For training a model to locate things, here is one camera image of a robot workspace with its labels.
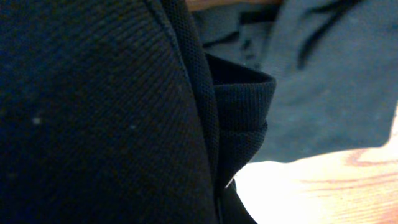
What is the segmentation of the black t-shirt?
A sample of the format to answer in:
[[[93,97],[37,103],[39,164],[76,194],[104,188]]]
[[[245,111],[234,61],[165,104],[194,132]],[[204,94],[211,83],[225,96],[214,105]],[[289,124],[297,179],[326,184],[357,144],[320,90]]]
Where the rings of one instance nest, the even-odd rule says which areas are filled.
[[[397,2],[2,1],[2,223],[396,223]]]

